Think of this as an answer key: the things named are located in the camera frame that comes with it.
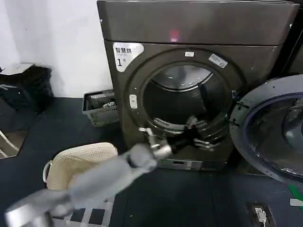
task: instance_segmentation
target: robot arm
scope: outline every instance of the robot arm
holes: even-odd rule
[[[54,216],[67,216],[74,209],[95,207],[128,187],[141,175],[151,172],[158,160],[167,158],[180,148],[195,143],[195,127],[184,133],[158,141],[151,129],[140,128],[148,134],[148,144],[136,144],[128,152],[76,177],[65,191],[40,190],[9,207],[5,218],[9,227],[51,227]]]

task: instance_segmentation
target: white wall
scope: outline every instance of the white wall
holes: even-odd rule
[[[10,49],[15,46],[21,62],[53,69],[55,96],[83,97],[112,88],[96,0],[1,1],[8,18],[3,22],[6,36],[13,36]],[[7,52],[18,60],[16,53]]]
[[[4,0],[0,0],[0,67],[19,61],[19,55],[10,29]]]

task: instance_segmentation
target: woven basket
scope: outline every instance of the woven basket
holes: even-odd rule
[[[99,163],[118,155],[111,143],[95,143],[60,152],[43,169],[48,189],[65,190],[73,178]]]

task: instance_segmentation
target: front-loading dryer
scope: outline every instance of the front-loading dryer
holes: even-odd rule
[[[213,147],[186,147],[162,167],[221,169],[234,146],[229,117],[264,82],[298,5],[286,1],[98,1],[118,112],[129,147],[183,131],[195,115]]]

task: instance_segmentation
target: dryer door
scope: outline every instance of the dryer door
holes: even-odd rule
[[[230,118],[234,145],[261,172],[303,186],[303,75],[249,92]]]

